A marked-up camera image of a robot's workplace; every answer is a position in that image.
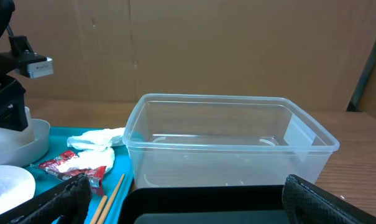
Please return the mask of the grey bowl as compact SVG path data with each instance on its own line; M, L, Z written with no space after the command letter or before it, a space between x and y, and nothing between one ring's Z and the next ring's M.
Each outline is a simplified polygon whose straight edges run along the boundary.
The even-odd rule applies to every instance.
M0 152L0 165L24 167L43 157L49 149L50 124L33 119L34 141L11 151Z

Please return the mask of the white plastic cup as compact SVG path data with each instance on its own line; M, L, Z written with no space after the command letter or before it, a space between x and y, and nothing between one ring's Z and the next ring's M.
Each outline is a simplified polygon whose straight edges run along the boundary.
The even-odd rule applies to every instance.
M26 118L27 118L28 126L25 128L25 130L23 130L24 145L30 144L31 142L33 142L35 140L33 121L32 121L31 115L30 115L30 109L27 106L25 107L25 115L26 115Z

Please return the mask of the red sauce packet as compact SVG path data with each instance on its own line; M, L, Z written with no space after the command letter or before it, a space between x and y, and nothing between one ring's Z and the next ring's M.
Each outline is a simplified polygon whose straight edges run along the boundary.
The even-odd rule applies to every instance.
M64 151L56 158L44 161L33 168L45 171L55 178L66 181L74 176L84 174L88 177L91 190L100 197L104 196L103 178L106 166L90 167L85 159L71 150Z

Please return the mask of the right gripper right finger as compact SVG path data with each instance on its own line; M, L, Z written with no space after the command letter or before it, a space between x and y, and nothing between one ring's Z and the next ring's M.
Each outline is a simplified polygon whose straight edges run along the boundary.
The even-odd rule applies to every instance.
M376 224L376 217L290 174L282 191L288 221L294 224Z

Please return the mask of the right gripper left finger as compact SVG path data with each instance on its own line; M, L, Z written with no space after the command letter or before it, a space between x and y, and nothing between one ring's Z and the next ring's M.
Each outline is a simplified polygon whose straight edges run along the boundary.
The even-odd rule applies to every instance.
M88 176L78 174L0 214L0 224L83 224L92 197Z

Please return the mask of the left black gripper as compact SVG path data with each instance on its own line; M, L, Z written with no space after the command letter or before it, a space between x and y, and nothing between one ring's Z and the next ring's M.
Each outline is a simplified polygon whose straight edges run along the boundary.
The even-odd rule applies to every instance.
M0 53L0 128L23 131L28 126L25 89L9 72L30 63L46 61L47 57L35 53L23 35L10 36L9 41L11 51Z

